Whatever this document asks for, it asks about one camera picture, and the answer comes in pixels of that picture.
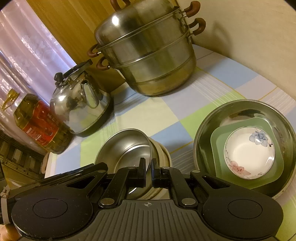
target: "kettle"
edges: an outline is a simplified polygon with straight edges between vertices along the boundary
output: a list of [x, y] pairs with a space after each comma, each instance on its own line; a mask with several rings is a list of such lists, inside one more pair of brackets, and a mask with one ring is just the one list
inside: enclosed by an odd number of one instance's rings
[[86, 72], [89, 59], [66, 73], [56, 73], [56, 89], [50, 109], [75, 135], [85, 137], [97, 131], [113, 111], [110, 94], [100, 90], [98, 83]]

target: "human hand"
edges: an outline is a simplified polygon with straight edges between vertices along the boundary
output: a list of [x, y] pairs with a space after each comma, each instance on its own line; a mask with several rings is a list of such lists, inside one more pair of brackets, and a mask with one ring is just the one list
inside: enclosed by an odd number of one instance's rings
[[0, 241], [17, 241], [21, 236], [13, 224], [0, 227]]

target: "checkered tablecloth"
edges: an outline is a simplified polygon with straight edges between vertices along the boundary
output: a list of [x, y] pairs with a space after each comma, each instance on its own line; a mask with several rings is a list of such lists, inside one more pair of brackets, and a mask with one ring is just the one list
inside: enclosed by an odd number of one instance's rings
[[[61, 155], [52, 155], [51, 175], [93, 163], [104, 142], [117, 131], [137, 128], [162, 143], [173, 167], [182, 173], [194, 169], [193, 141], [203, 119], [216, 107], [236, 99], [266, 102], [283, 113], [296, 128], [296, 101], [266, 78], [210, 50], [193, 45], [197, 66], [190, 79], [162, 97], [147, 97], [125, 83], [113, 91], [114, 113], [96, 133], [75, 137]], [[284, 221], [277, 234], [281, 241], [296, 241], [296, 181], [277, 201]]]

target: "blue flower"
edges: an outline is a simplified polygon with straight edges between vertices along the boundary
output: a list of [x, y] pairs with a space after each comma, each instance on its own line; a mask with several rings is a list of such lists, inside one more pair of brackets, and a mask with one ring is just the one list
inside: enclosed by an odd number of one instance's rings
[[265, 147], [267, 147], [267, 141], [268, 138], [266, 137], [266, 133], [264, 131], [255, 131], [254, 133], [252, 133], [252, 135], [249, 137], [249, 140], [251, 142], [254, 142], [256, 145], [263, 145]]

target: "pot handle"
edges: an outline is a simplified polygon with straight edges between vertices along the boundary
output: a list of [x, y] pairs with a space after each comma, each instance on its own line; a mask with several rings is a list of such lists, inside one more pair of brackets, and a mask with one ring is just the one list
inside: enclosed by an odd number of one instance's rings
[[200, 10], [200, 2], [199, 1], [192, 1], [188, 8], [185, 8], [182, 13], [186, 13], [186, 17], [190, 18], [198, 13]]
[[98, 44], [94, 44], [93, 46], [91, 46], [90, 47], [90, 49], [87, 51], [87, 56], [88, 57], [91, 57], [91, 58], [94, 58], [94, 57], [97, 57], [97, 56], [99, 56], [99, 54], [101, 53], [101, 52], [93, 52], [93, 50], [96, 48], [98, 46]]
[[98, 70], [108, 70], [110, 69], [109, 64], [108, 65], [102, 65], [103, 61], [106, 59], [105, 56], [101, 57], [100, 60], [98, 61], [96, 67], [98, 68]]
[[205, 23], [205, 20], [203, 18], [196, 18], [191, 24], [188, 24], [188, 26], [190, 28], [193, 28], [194, 26], [196, 26], [198, 24], [198, 29], [194, 30], [190, 35], [198, 35], [198, 34], [201, 34], [204, 30], [205, 30], [205, 26], [206, 26], [206, 23]]
[[[122, 0], [122, 1], [124, 1], [124, 3], [126, 4], [126, 6], [128, 6], [128, 5], [131, 4], [131, 2], [129, 0]], [[121, 10], [121, 8], [120, 8], [117, 0], [110, 0], [110, 3], [111, 3], [112, 7], [114, 8], [114, 10], [116, 12]]]

